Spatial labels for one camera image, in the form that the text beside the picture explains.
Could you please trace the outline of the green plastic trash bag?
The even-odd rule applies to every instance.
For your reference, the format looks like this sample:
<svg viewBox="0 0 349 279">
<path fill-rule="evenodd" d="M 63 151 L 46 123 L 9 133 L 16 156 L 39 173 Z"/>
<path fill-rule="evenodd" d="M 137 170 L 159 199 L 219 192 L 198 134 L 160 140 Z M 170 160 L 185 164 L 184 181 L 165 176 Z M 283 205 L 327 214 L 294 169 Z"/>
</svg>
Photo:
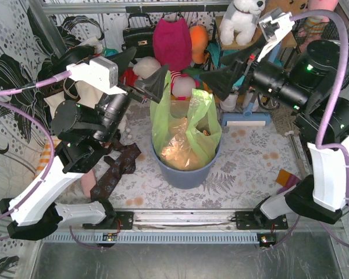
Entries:
<svg viewBox="0 0 349 279">
<path fill-rule="evenodd" d="M 160 103 L 150 105 L 154 151 L 170 168 L 198 170 L 215 158 L 222 135 L 215 98 L 206 91 L 193 89 L 189 101 L 174 101 L 170 80 L 167 73 Z"/>
</svg>

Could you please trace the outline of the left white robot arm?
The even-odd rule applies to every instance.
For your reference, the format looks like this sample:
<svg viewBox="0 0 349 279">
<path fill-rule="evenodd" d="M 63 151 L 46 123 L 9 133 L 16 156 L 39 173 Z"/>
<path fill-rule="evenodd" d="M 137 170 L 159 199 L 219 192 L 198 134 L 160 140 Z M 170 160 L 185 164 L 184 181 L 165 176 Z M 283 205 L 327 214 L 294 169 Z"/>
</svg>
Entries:
<svg viewBox="0 0 349 279">
<path fill-rule="evenodd" d="M 93 108 L 71 100 L 56 108 L 51 131 L 60 142 L 51 146 L 45 169 L 19 196 L 0 201 L 1 213 L 12 220 L 7 227 L 11 238 L 37 241 L 61 227 L 81 225 L 91 230 L 117 226 L 116 212 L 105 198 L 76 205 L 60 204 L 56 199 L 107 154 L 105 144 L 112 140 L 132 100 L 160 102 L 168 86 L 168 66 L 132 86 L 119 81 L 135 54 L 132 47 L 109 58 L 72 63 L 64 72 L 35 84 L 43 87 L 70 78 L 100 90 L 102 96 Z"/>
</svg>

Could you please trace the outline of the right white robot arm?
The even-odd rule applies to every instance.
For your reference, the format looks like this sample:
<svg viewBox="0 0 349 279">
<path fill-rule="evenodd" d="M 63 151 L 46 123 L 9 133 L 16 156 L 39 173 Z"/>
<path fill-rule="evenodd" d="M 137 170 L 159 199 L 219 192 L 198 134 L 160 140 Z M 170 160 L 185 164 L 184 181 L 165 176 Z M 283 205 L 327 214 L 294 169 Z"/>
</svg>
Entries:
<svg viewBox="0 0 349 279">
<path fill-rule="evenodd" d="M 237 226 L 269 228 L 290 212 L 334 224 L 349 202 L 349 100 L 339 95 L 348 43 L 312 41 L 291 71 L 266 60 L 265 49 L 265 42 L 259 41 L 224 56 L 223 68 L 200 78 L 219 99 L 225 99 L 234 82 L 242 80 L 240 93 L 253 88 L 292 109 L 294 123 L 307 142 L 313 172 L 252 211 L 236 214 Z"/>
</svg>

